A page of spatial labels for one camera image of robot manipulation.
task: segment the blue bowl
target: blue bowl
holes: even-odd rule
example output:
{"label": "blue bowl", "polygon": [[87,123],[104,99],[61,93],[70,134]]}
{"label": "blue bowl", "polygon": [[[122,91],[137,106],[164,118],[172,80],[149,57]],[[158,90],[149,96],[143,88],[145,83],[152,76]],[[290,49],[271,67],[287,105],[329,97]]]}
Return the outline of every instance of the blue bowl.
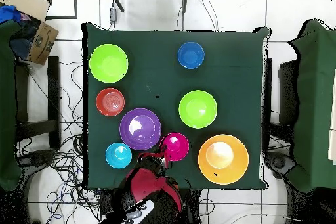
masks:
{"label": "blue bowl", "polygon": [[108,165],[121,169],[131,162],[132,152],[124,143],[113,143],[106,149],[105,157]]}
{"label": "blue bowl", "polygon": [[196,42],[187,42],[183,44],[177,53],[180,64],[189,69],[198,68],[204,61],[204,50]]}

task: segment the floor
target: floor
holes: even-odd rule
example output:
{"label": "floor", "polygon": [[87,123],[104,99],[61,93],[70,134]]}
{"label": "floor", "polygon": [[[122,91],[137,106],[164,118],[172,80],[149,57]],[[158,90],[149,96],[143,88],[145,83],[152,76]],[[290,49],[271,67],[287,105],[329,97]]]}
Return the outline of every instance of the floor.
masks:
{"label": "floor", "polygon": [[[215,19],[209,0],[203,0],[209,14]],[[48,16],[74,16],[74,0],[53,0]],[[182,29],[181,0],[120,0],[125,12],[118,10],[116,30],[175,30]],[[295,51],[287,41],[295,39],[303,22],[311,18],[322,19],[329,27],[336,26],[336,0],[211,0],[221,31],[251,32],[257,27],[272,29],[268,40],[268,57],[273,59],[272,71],[272,114],[271,120],[278,122],[279,85],[278,67],[281,63],[296,59]],[[91,22],[104,29],[110,28],[110,7],[112,0],[77,0],[76,19],[52,19],[47,23],[59,31],[51,56],[59,56],[61,92],[62,139],[70,136],[66,122],[73,121],[71,110],[81,98],[81,91],[70,79],[70,74],[81,62],[81,23]],[[188,0],[184,16],[185,30],[212,30],[213,24],[202,5],[202,0]],[[32,64],[31,74],[40,88],[47,92],[47,64]],[[74,81],[82,86],[82,69],[73,73]],[[29,82],[28,110],[30,121],[47,119],[47,98],[32,79]],[[82,102],[75,111],[82,115]],[[71,125],[72,134],[81,133],[81,128]],[[46,135],[34,137],[30,150],[48,148]],[[203,190],[199,212],[202,224],[284,224],[287,213],[287,193],[282,180],[273,178],[264,169],[264,179],[269,187],[258,190]],[[32,219],[44,224],[51,213],[55,193],[60,192],[62,180],[52,168],[36,174],[30,185],[29,206]],[[63,216],[52,218],[49,224],[65,224],[76,203],[71,199],[60,205]],[[97,224],[92,213],[83,207],[77,208],[68,224]]]}

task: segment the green bowl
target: green bowl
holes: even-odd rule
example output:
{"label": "green bowl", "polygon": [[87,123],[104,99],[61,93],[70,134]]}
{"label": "green bowl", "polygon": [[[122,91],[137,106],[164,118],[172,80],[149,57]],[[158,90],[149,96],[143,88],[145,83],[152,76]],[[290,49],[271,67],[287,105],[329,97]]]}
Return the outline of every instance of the green bowl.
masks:
{"label": "green bowl", "polygon": [[92,52],[89,66],[94,78],[110,84],[118,82],[125,76],[129,61],[119,46],[103,44]]}
{"label": "green bowl", "polygon": [[181,99],[178,113],[188,127],[201,129],[215,120],[217,103],[213,96],[205,91],[191,91]]}

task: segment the bowl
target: bowl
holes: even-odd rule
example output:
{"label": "bowl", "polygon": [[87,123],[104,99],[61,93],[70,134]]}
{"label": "bowl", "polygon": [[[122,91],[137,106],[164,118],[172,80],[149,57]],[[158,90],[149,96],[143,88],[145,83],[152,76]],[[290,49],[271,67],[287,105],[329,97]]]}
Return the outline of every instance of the bowl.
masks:
{"label": "bowl", "polygon": [[106,149],[105,158],[108,165],[121,169],[131,162],[132,152],[124,143],[113,143]]}
{"label": "bowl", "polygon": [[125,76],[129,63],[127,55],[119,46],[103,44],[92,52],[89,66],[98,81],[115,83]]}
{"label": "bowl", "polygon": [[148,150],[161,137],[161,123],[152,111],[136,108],[121,119],[119,132],[123,142],[130,148]]}
{"label": "bowl", "polygon": [[191,91],[180,101],[178,113],[181,120],[188,126],[201,129],[210,125],[217,115],[216,100],[208,92]]}
{"label": "bowl", "polygon": [[198,68],[204,61],[205,52],[201,45],[196,42],[183,44],[177,53],[180,64],[189,69]]}
{"label": "bowl", "polygon": [[114,88],[106,88],[97,95],[96,106],[100,113],[112,117],[120,114],[123,110],[125,99],[121,91]]}
{"label": "bowl", "polygon": [[160,142],[160,148],[172,162],[177,162],[186,157],[189,152],[189,141],[181,133],[173,132],[167,134]]}
{"label": "bowl", "polygon": [[249,154],[245,145],[231,135],[213,136],[199,150],[198,166],[212,183],[234,183],[243,177],[248,165]]}

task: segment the green cloth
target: green cloth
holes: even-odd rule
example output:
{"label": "green cloth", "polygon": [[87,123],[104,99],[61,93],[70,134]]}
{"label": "green cloth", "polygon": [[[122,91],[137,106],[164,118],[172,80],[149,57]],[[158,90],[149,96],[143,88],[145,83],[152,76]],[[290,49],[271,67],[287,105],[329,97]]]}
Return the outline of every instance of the green cloth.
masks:
{"label": "green cloth", "polygon": [[[88,153],[90,188],[118,187],[137,162],[124,169],[111,168],[105,151],[114,142],[122,142],[119,125],[122,117],[134,108],[147,108],[161,121],[162,136],[183,133],[190,141],[185,159],[173,163],[166,175],[177,180],[180,188],[264,189],[259,179],[261,152],[261,91],[263,83],[263,40],[268,28],[256,33],[237,32],[128,32],[101,30],[86,24],[88,58],[99,45],[112,43],[121,47],[129,60],[125,77],[105,84],[88,71]],[[203,64],[195,69],[183,68],[177,59],[179,47],[187,41],[199,43],[205,51]],[[96,96],[107,87],[119,89],[125,97],[125,108],[116,117],[103,116],[96,108]],[[179,117],[179,102],[187,92],[201,89],[217,101],[215,121],[203,129],[184,125]],[[198,152],[210,137],[221,133],[241,140],[249,152],[245,175],[231,185],[208,181],[198,167]]]}
{"label": "green cloth", "polygon": [[311,20],[292,44],[301,55],[297,79],[299,117],[294,126],[293,151],[298,164],[287,177],[301,192],[316,187],[336,189],[336,166],[328,159],[336,31]]}
{"label": "green cloth", "polygon": [[14,21],[0,24],[0,187],[5,191],[15,189],[21,169],[14,157],[16,98],[15,58],[9,41],[21,26]]}

